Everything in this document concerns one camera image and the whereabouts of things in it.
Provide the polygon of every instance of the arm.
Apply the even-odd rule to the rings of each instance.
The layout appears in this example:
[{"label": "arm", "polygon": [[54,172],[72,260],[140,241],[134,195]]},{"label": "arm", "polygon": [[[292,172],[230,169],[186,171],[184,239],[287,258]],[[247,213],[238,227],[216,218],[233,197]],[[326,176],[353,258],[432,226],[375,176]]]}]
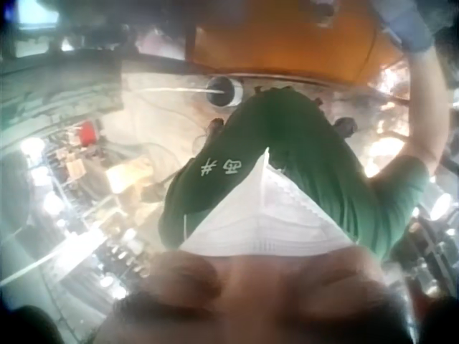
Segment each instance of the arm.
[{"label": "arm", "polygon": [[411,74],[410,139],[401,154],[419,158],[432,175],[449,133],[449,103],[434,47],[408,55]]}]

